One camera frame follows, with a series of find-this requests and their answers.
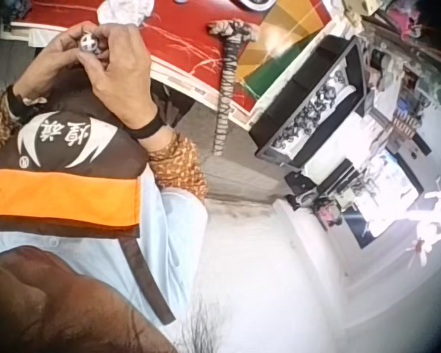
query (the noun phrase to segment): white sleeve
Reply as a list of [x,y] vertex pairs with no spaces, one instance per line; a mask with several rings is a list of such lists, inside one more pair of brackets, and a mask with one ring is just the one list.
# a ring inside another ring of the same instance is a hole
[[140,248],[168,306],[180,317],[189,304],[198,267],[206,207],[186,190],[159,191],[152,172],[144,174]]

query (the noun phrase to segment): black watch strap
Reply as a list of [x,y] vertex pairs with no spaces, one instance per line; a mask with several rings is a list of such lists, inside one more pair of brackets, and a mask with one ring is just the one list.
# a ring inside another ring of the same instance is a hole
[[15,96],[13,93],[13,85],[7,88],[8,109],[13,115],[13,120],[20,124],[26,124],[33,116],[39,114],[44,104],[26,105],[21,96]]
[[162,120],[162,117],[160,117],[159,113],[155,116],[154,120],[152,120],[147,125],[141,127],[140,129],[130,129],[128,127],[125,128],[127,133],[137,140],[142,140],[143,138],[149,138],[152,135],[155,135],[157,131],[162,128],[162,126],[165,126],[165,122]]

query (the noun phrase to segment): floor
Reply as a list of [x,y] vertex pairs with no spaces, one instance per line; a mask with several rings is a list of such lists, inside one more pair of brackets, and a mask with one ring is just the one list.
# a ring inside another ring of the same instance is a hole
[[[33,56],[34,49],[24,42],[0,41],[0,90],[16,80]],[[198,145],[210,198],[271,203],[289,193],[283,180],[286,171],[257,159],[254,142],[233,123],[223,156],[212,156],[214,129],[215,112],[202,104],[195,104],[178,125]]]

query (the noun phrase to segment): finger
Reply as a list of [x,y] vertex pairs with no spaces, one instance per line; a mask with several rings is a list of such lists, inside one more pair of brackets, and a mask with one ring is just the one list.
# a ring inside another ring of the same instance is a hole
[[110,59],[110,51],[109,50],[105,50],[102,53],[96,55],[96,57],[100,61],[108,61]]
[[98,39],[109,38],[110,34],[117,28],[124,27],[123,24],[102,24],[93,31],[93,35]]
[[134,24],[130,24],[128,25],[127,29],[129,31],[134,53],[138,57],[149,57],[150,54],[148,53],[146,44],[142,39],[142,35],[140,35],[139,27],[135,26]]
[[53,42],[56,41],[55,43],[60,50],[76,48],[83,34],[86,32],[93,33],[97,28],[98,26],[89,21],[81,22],[55,37]]
[[104,24],[93,35],[98,39],[107,38],[110,60],[113,62],[123,59],[132,50],[130,34],[125,25]]
[[77,58],[87,72],[93,88],[99,89],[101,83],[106,79],[103,65],[93,54],[79,52]]
[[53,54],[54,67],[59,69],[77,63],[79,61],[77,58],[79,52],[80,50],[78,48],[73,48],[63,51],[62,53]]

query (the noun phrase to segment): wristwatch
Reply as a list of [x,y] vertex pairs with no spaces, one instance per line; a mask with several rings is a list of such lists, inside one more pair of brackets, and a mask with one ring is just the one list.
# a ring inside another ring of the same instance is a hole
[[155,135],[162,128],[162,126],[165,125],[166,123],[163,121],[162,117],[157,111],[155,118],[147,125],[141,127],[140,129],[130,129],[126,126],[125,130],[132,138],[142,140],[143,138],[149,138],[152,135]]

